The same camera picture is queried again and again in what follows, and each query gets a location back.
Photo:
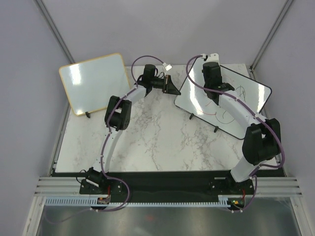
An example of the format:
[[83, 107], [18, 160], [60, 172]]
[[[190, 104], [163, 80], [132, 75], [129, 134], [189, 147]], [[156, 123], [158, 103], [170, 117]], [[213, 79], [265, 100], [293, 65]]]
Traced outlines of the black-framed whiteboard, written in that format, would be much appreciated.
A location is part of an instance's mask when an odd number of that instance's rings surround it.
[[[221, 66], [222, 81], [235, 88], [237, 95], [252, 111], [261, 112], [272, 94], [272, 89], [249, 78], [244, 64]], [[217, 126], [227, 134], [242, 140], [246, 130], [224, 109], [217, 106], [206, 93], [186, 78], [180, 89], [181, 95], [174, 100], [175, 106], [194, 114], [197, 118]]]

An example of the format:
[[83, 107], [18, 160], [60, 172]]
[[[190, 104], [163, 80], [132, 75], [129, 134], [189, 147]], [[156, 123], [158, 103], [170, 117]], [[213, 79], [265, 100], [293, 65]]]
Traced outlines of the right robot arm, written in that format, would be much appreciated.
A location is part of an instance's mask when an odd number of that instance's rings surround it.
[[280, 154], [284, 158], [281, 144], [280, 123], [275, 118], [267, 119], [241, 100], [235, 88], [224, 83], [221, 67], [217, 62], [206, 62], [202, 68], [204, 91], [216, 105], [225, 109], [245, 131], [242, 145], [243, 157], [230, 170], [225, 188], [236, 194], [243, 188], [243, 181], [251, 178], [265, 162]]

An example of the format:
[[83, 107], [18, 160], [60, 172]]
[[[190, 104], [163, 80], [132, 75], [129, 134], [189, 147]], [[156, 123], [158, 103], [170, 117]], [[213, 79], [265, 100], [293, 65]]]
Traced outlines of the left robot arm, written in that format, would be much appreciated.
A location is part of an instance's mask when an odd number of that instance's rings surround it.
[[132, 106], [145, 98], [152, 89], [160, 89], [165, 94], [181, 95], [170, 75], [165, 73], [163, 77], [159, 77], [156, 72], [156, 66], [145, 65], [143, 74], [138, 77], [127, 94], [121, 97], [114, 95], [110, 97], [104, 117], [108, 133], [105, 135], [100, 157], [88, 169], [85, 178], [81, 181], [80, 194], [110, 195], [110, 191], [113, 189], [112, 184], [117, 184], [121, 189], [124, 185], [127, 192], [130, 192], [129, 186], [124, 180], [109, 176], [109, 167], [117, 142], [123, 131], [129, 126]]

